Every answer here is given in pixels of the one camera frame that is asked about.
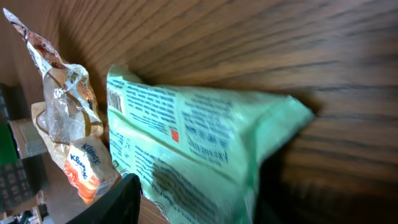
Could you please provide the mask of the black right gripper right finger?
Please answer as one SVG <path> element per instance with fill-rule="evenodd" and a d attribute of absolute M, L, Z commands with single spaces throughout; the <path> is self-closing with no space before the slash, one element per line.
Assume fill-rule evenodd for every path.
<path fill-rule="evenodd" d="M 256 201 L 253 224 L 282 224 L 275 211 L 261 196 Z"/>

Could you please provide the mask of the dried mushroom pouch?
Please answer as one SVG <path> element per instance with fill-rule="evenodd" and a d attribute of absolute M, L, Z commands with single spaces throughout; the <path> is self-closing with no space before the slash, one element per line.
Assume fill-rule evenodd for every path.
<path fill-rule="evenodd" d="M 44 101 L 31 106 L 34 126 L 54 163 L 63 169 L 70 142 L 101 137 L 103 122 L 85 67 L 64 61 L 52 44 L 3 9 L 6 19 L 22 36 L 42 79 Z"/>

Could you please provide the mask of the teal wet wipes pack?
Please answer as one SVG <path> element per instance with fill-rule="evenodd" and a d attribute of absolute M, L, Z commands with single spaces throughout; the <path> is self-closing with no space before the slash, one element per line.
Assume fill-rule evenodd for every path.
<path fill-rule="evenodd" d="M 170 223 L 251 223 L 262 163 L 314 117 L 291 96 L 150 86 L 117 66 L 106 88 L 114 165 Z"/>

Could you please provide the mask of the orange Kleenex tissue pack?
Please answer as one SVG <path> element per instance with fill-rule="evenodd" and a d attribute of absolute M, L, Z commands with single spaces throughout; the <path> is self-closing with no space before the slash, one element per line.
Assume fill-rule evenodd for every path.
<path fill-rule="evenodd" d="M 121 180 L 108 149 L 96 136 L 87 136 L 70 143 L 63 172 L 88 205 Z"/>

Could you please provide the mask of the green lid jar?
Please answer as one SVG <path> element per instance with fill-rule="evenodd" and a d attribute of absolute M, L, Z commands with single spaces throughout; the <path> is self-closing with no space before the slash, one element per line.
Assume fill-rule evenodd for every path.
<path fill-rule="evenodd" d="M 37 156 L 47 148 L 30 119 L 1 121 L 1 165 Z"/>

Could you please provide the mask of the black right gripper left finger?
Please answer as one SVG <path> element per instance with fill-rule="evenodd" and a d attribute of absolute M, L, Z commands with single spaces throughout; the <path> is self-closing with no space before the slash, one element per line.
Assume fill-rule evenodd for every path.
<path fill-rule="evenodd" d="M 138 224 L 141 194 L 139 177 L 128 174 L 67 224 Z"/>

